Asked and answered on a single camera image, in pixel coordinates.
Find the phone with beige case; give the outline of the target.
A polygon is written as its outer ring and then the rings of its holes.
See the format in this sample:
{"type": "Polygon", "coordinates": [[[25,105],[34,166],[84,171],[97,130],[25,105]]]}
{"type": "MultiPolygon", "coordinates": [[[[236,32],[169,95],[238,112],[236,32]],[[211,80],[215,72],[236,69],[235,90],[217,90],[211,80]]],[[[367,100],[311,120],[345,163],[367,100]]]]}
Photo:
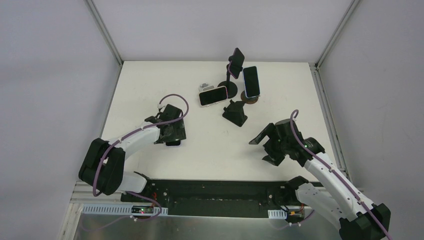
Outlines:
{"type": "Polygon", "coordinates": [[[228,90],[226,86],[219,86],[200,92],[198,98],[200,106],[206,107],[227,100],[228,90]]]}

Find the phone with lavender case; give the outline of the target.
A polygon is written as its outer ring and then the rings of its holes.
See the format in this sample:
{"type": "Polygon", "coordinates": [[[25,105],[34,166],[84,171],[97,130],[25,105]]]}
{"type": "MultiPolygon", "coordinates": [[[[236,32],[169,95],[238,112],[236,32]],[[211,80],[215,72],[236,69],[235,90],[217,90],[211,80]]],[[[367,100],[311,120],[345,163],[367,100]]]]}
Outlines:
{"type": "Polygon", "coordinates": [[[167,147],[178,147],[181,145],[181,140],[169,141],[169,142],[166,142],[165,145],[167,147]]]}

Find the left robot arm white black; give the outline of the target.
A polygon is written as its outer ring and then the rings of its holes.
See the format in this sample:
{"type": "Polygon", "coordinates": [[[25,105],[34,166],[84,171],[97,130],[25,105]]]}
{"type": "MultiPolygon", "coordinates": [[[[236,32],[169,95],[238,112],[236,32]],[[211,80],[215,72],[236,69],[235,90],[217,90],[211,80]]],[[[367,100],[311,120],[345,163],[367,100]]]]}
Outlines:
{"type": "Polygon", "coordinates": [[[153,189],[140,173],[125,171],[126,160],[156,144],[179,144],[186,139],[183,118],[187,114],[167,104],[157,115],[150,116],[135,129],[121,136],[104,140],[94,139],[86,153],[78,177],[92,186],[95,197],[115,192],[133,192],[140,202],[152,198],[153,189]]]}

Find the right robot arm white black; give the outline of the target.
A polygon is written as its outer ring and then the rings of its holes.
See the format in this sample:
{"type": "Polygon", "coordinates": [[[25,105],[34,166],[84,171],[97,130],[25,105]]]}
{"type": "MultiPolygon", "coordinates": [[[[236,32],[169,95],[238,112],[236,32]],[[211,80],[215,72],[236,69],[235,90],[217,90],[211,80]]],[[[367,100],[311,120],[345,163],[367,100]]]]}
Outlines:
{"type": "Polygon", "coordinates": [[[292,119],[269,123],[249,144],[263,145],[263,160],[278,166],[286,156],[311,173],[325,188],[321,193],[301,177],[290,180],[284,200],[311,207],[333,224],[343,240],[381,240],[388,236],[391,211],[375,204],[357,189],[332,162],[322,145],[313,137],[303,138],[292,119]]]}

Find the black wedge phone stand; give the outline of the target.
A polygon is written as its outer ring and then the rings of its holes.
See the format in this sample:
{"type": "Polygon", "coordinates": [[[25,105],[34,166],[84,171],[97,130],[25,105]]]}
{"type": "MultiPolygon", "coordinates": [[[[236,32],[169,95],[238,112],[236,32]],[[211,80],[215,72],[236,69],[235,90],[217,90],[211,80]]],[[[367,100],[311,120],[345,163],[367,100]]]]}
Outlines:
{"type": "Polygon", "coordinates": [[[236,126],[242,127],[248,119],[248,116],[244,112],[244,105],[244,101],[233,101],[230,99],[229,105],[223,108],[222,117],[236,126]]]}

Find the phone with blue case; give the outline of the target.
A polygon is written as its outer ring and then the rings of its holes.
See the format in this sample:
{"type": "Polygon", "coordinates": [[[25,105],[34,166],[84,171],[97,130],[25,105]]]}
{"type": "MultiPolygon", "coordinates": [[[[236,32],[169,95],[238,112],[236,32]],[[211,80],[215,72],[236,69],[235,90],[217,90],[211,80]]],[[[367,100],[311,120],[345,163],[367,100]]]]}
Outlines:
{"type": "Polygon", "coordinates": [[[258,70],[256,66],[246,67],[242,70],[244,81],[244,92],[247,98],[258,97],[260,92],[260,84],[258,78],[258,70]]]}

